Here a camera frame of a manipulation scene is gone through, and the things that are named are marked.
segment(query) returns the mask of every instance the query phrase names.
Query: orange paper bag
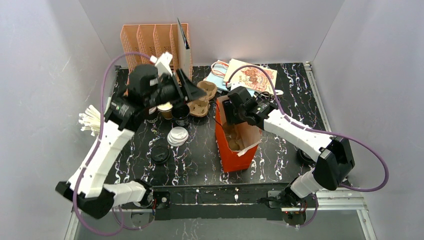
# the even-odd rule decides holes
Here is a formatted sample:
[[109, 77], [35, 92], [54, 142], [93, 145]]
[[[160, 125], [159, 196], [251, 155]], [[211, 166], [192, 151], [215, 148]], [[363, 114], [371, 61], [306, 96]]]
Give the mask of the orange paper bag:
[[233, 126], [227, 125], [222, 105], [222, 101], [227, 99], [226, 95], [217, 98], [215, 114], [215, 119], [219, 123], [215, 124], [215, 135], [222, 168], [226, 173], [249, 168], [262, 135], [259, 127], [251, 126], [247, 122]]

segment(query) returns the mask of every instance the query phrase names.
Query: marble tabletop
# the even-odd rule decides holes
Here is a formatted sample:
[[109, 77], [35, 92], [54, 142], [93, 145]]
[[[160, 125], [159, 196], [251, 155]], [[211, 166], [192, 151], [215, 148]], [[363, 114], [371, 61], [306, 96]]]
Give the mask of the marble tabletop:
[[[280, 98], [284, 111], [314, 129], [324, 130], [323, 119], [303, 64], [261, 66], [277, 70], [275, 85], [276, 89], [284, 92]], [[209, 66], [194, 66], [192, 82], [202, 81], [210, 71]], [[128, 69], [117, 71], [112, 97], [125, 85], [127, 77]], [[214, 115], [215, 106], [211, 105], [203, 119], [190, 118], [190, 125], [186, 128], [189, 133], [187, 142], [171, 148], [171, 157], [165, 165], [154, 164], [150, 154], [156, 145], [170, 148], [166, 137], [173, 124], [162, 117], [155, 123], [145, 122], [117, 157], [106, 183], [127, 183], [133, 179], [143, 179], [153, 186], [290, 183], [311, 169], [311, 166], [302, 165], [296, 160], [297, 149], [291, 143], [263, 132], [249, 169], [224, 172], [215, 137]]]

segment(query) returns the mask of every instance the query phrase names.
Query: white wall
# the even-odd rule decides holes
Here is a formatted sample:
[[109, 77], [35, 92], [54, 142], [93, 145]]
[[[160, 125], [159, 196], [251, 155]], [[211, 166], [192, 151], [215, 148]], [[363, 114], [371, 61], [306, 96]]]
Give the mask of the white wall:
[[77, 0], [2, 0], [0, 32], [0, 238], [63, 239], [71, 204], [55, 186], [94, 141], [78, 113], [99, 107], [110, 58]]
[[[378, 239], [423, 239], [424, 2], [347, 0], [313, 62], [332, 130], [371, 144], [387, 161], [385, 188], [365, 194]], [[355, 146], [353, 183], [383, 168]]]
[[124, 24], [189, 24], [194, 65], [314, 59], [344, 0], [79, 0], [109, 57]]

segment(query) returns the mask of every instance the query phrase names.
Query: robotic arm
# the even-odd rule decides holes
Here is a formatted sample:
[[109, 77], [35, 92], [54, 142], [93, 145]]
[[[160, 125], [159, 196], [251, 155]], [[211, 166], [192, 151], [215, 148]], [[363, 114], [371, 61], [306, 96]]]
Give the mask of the robotic arm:
[[127, 88], [110, 103], [104, 115], [101, 142], [90, 164], [86, 166], [99, 139], [70, 179], [56, 185], [56, 191], [72, 201], [77, 179], [82, 169], [86, 168], [77, 189], [77, 206], [96, 219], [104, 217], [114, 206], [130, 202], [149, 206], [153, 201], [152, 187], [142, 180], [104, 184], [118, 154], [143, 123], [149, 109], [167, 102], [179, 107], [206, 95], [189, 81], [181, 69], [176, 71], [179, 85], [169, 67], [171, 59], [172, 55], [166, 52], [159, 59], [150, 59], [154, 66], [138, 65], [130, 73]]
[[305, 131], [287, 121], [277, 105], [268, 100], [250, 96], [244, 87], [236, 87], [222, 102], [228, 124], [247, 122], [260, 129], [283, 137], [300, 148], [316, 165], [307, 173], [295, 178], [277, 199], [285, 205], [296, 206], [301, 199], [320, 189], [336, 190], [355, 166], [348, 139]]

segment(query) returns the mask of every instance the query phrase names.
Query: gray floor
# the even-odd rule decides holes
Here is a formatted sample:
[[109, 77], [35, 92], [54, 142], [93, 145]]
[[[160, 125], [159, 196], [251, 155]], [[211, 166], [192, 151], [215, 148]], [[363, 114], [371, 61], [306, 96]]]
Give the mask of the gray floor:
[[[131, 222], [129, 212], [125, 213], [126, 223]], [[134, 221], [145, 224], [149, 214], [133, 217]], [[112, 232], [118, 224], [111, 214], [100, 220], [85, 217], [94, 228]], [[181, 240], [364, 240], [365, 236], [356, 210], [320, 210], [313, 223], [299, 230], [274, 224], [265, 219], [175, 219], [155, 221], [142, 231], [123, 230], [119, 235], [107, 237], [108, 240], [140, 239], [181, 239]], [[76, 240], [106, 239], [91, 233], [83, 226], [78, 226]]]

